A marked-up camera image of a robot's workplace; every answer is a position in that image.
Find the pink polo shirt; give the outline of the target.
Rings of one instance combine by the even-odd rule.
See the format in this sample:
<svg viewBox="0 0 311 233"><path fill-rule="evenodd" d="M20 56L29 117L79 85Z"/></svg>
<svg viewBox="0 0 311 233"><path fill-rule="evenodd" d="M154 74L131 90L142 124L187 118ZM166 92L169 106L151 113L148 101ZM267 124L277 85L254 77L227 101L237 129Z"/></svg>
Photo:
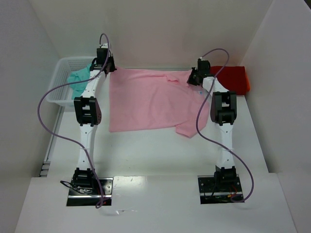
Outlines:
<svg viewBox="0 0 311 233"><path fill-rule="evenodd" d="M191 71L118 68L110 74L111 133L175 128L192 138L208 120L204 92L187 83Z"/></svg>

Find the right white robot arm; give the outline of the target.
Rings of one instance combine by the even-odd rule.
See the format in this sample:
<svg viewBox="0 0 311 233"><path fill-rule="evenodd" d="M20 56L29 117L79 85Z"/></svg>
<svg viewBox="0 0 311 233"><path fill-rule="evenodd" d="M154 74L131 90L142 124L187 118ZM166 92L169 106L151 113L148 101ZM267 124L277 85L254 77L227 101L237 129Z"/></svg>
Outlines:
<svg viewBox="0 0 311 233"><path fill-rule="evenodd" d="M210 62L199 58L193 67L188 84L201 86L211 94L210 119L218 127L221 135L221 155L217 160L214 173L216 189L225 191L234 184L237 173L232 149L233 124L237 117L237 95L225 88L210 73Z"/></svg>

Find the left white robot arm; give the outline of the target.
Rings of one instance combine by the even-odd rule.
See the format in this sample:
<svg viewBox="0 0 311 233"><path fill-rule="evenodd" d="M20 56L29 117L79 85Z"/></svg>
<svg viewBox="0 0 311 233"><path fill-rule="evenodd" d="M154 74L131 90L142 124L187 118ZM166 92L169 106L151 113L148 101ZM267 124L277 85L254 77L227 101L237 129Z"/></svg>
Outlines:
<svg viewBox="0 0 311 233"><path fill-rule="evenodd" d="M101 193L103 185L95 174L93 162L95 134L102 120L102 112L96 98L100 78L105 79L110 72L116 70L113 54L108 44L97 48L97 56L90 66L90 79L79 97L74 98L74 110L80 126L80 143L82 144L77 168L72 182L78 189L87 189L91 194Z"/></svg>

